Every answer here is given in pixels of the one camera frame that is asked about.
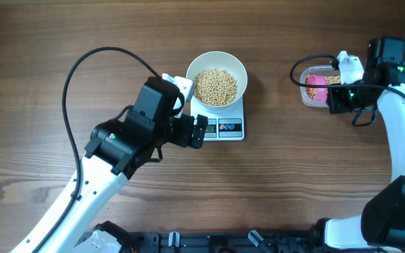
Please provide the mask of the pink plastic measuring scoop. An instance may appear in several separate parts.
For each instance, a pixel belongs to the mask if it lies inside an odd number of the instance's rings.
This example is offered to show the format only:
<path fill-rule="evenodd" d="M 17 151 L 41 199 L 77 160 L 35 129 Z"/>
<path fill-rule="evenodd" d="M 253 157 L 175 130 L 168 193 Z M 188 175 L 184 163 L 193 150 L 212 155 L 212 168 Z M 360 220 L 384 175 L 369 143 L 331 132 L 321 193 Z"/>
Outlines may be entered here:
<path fill-rule="evenodd" d="M 311 74 L 308 75 L 305 84 L 312 86 L 326 86 L 328 84 L 326 78 L 322 75 Z M 313 88 L 307 87 L 306 92 L 308 97 L 317 102 L 326 103 L 328 98 L 327 88 Z"/>

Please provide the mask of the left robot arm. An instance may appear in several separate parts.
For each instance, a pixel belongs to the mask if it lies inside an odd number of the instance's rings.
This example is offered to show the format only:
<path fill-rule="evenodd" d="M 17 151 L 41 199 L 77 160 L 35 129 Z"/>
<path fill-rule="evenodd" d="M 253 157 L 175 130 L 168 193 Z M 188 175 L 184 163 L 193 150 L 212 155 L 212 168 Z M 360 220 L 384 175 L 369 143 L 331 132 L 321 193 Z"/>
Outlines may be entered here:
<path fill-rule="evenodd" d="M 183 77 L 150 77 L 134 105 L 118 118 L 97 125 L 66 187 L 14 252 L 120 252 L 129 235 L 110 222 L 96 227 L 86 242 L 85 230 L 113 195 L 148 162 L 160 162 L 161 147 L 173 143 L 201 148 L 207 118 L 182 114 L 195 84 Z"/>

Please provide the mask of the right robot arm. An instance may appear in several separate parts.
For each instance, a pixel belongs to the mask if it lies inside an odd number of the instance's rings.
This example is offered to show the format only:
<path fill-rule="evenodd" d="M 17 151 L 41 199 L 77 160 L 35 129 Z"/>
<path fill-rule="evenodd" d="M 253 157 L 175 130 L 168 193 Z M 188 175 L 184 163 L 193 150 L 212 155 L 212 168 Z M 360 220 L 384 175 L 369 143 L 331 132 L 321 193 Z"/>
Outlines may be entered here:
<path fill-rule="evenodd" d="M 378 37 L 369 41 L 363 70 L 348 73 L 350 60 L 339 56 L 342 88 L 331 89 L 326 99 L 332 114 L 370 110 L 381 114 L 390 148 L 392 179 L 358 216 L 321 219 L 313 244 L 345 252 L 386 247 L 405 252 L 405 63 L 404 40 Z"/>

